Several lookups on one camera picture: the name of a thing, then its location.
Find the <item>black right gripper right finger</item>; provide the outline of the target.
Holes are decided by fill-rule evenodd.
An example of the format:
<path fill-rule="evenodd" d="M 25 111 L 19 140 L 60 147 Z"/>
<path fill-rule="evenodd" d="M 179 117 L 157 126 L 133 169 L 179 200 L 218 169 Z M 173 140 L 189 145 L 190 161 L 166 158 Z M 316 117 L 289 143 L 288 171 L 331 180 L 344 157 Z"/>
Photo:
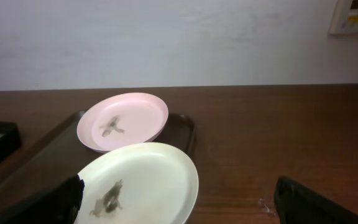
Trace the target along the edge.
<path fill-rule="evenodd" d="M 285 176 L 273 199 L 280 224 L 358 224 L 358 214 Z"/>

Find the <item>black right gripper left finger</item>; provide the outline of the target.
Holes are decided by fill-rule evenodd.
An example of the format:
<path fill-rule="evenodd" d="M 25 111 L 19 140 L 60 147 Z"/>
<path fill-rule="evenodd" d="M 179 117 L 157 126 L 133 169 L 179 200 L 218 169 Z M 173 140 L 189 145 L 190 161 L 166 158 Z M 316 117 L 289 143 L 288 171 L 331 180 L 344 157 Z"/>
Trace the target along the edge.
<path fill-rule="evenodd" d="M 0 211 L 0 224 L 72 224 L 81 208 L 84 180 L 74 175 Z"/>

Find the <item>cream white plate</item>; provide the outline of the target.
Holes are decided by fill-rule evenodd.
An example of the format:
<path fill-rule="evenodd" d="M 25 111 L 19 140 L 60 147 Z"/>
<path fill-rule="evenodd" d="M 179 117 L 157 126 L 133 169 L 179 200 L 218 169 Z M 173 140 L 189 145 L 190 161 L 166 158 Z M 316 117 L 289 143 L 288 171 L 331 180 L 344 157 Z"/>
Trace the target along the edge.
<path fill-rule="evenodd" d="M 188 155 L 157 142 L 133 144 L 90 162 L 76 223 L 184 224 L 199 190 Z"/>

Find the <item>pink plate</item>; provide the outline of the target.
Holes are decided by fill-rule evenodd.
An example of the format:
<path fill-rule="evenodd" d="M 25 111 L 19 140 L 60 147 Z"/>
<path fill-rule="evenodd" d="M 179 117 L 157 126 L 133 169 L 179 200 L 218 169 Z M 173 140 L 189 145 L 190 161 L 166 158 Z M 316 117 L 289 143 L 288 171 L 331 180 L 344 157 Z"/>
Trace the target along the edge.
<path fill-rule="evenodd" d="M 168 115 L 168 106 L 161 98 L 149 93 L 124 93 L 86 110 L 76 133 L 86 147 L 107 153 L 153 141 L 162 132 Z"/>

